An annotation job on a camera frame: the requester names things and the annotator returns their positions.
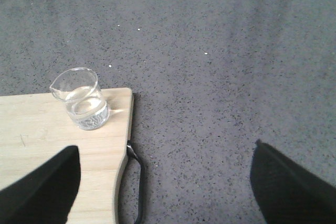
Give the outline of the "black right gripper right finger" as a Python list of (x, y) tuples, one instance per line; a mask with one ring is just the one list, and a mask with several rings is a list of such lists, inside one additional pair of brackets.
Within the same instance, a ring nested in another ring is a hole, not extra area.
[(335, 187), (261, 140), (250, 184), (266, 223), (335, 223)]

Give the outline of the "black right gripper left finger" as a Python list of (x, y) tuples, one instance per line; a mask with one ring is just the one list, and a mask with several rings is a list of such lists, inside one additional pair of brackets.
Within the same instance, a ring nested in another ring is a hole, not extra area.
[(1, 223), (66, 223), (79, 185), (79, 150), (67, 146), (1, 190)]

